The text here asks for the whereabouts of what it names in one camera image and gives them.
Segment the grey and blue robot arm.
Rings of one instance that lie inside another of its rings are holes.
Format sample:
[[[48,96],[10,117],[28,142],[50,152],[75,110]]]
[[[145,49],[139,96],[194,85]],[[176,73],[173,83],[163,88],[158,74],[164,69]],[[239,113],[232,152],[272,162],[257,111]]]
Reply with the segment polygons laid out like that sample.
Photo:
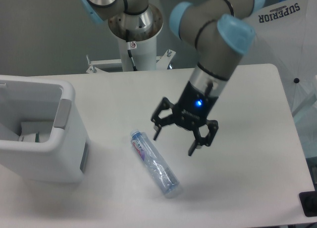
[[[117,38],[124,71],[156,68],[156,36],[162,29],[160,11],[149,0],[80,0],[97,23],[107,22]],[[163,98],[151,121],[156,132],[175,124],[194,134],[188,153],[210,146],[218,122],[208,115],[255,37],[244,18],[266,0],[208,0],[198,6],[179,3],[169,26],[180,40],[193,46],[200,59],[176,103]]]

